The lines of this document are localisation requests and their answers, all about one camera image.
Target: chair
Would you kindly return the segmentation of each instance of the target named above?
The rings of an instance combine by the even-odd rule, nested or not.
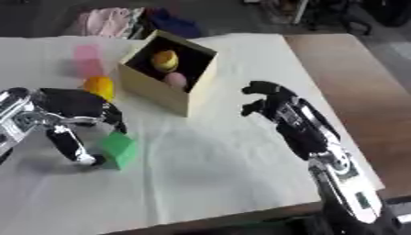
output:
[[[351,0],[316,0],[311,1],[310,4],[312,12],[308,19],[308,27],[311,30],[317,30],[318,25],[338,21],[348,33],[354,30],[353,24],[363,27],[364,35],[370,35],[372,32],[372,26],[369,23],[350,13],[350,7],[353,4]]]

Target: chair leg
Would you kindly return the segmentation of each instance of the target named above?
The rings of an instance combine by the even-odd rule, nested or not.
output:
[[[369,23],[366,23],[358,18],[352,18],[352,23],[365,27],[364,35],[370,35],[372,31],[372,26]]]
[[[357,24],[359,26],[364,27],[364,35],[370,35],[372,32],[372,26],[365,21],[358,19],[353,16],[345,16],[341,20],[342,26],[347,30],[347,32],[351,33],[353,30],[353,26],[351,24]]]

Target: table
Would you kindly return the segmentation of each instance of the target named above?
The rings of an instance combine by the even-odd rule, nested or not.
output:
[[[382,179],[385,189],[380,194],[386,199],[410,197],[410,94],[349,34],[293,35],[285,36],[285,39]],[[138,232],[160,234],[173,230],[216,228],[303,215],[320,208],[319,203],[310,203],[158,226]]]
[[[115,65],[131,43],[76,37],[0,42],[0,71],[13,78],[3,79],[2,86],[31,89],[81,85],[71,66],[76,45],[99,44],[107,55],[105,61]],[[33,134],[15,149],[13,158],[0,171],[2,231],[96,234],[157,224],[172,225],[154,229],[190,229],[209,227],[213,222],[220,226],[224,221],[287,217],[318,210],[317,203],[304,205],[319,200],[305,163],[290,152],[265,119],[238,115],[239,106],[254,98],[237,91],[254,79],[284,84],[313,102],[338,129],[345,146],[361,160],[364,171],[381,185],[281,36],[238,34],[197,42],[222,52],[218,79],[209,89],[212,95],[202,105],[200,117],[176,117],[119,88],[116,100],[126,122],[133,124],[129,135],[138,137],[142,147],[139,162],[134,161],[120,173],[81,172],[56,156],[57,151],[41,132]],[[215,114],[224,116],[215,119]],[[181,142],[188,140],[194,141],[186,151]],[[223,215],[233,216],[217,219]],[[201,218],[207,223],[173,224]]]

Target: open box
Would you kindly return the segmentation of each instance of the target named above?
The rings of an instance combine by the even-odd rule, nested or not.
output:
[[[119,63],[120,79],[125,90],[147,97],[188,117],[206,95],[206,87],[216,75],[217,53],[186,39],[156,30],[146,45],[134,48]],[[178,73],[187,78],[185,91],[162,82],[164,73],[150,63],[151,56],[162,50],[174,50],[179,57]]]

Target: blue cloth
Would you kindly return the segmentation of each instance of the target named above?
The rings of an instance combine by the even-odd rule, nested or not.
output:
[[[201,31],[194,21],[174,17],[164,8],[150,11],[148,19],[156,29],[167,31],[186,39],[202,37]]]

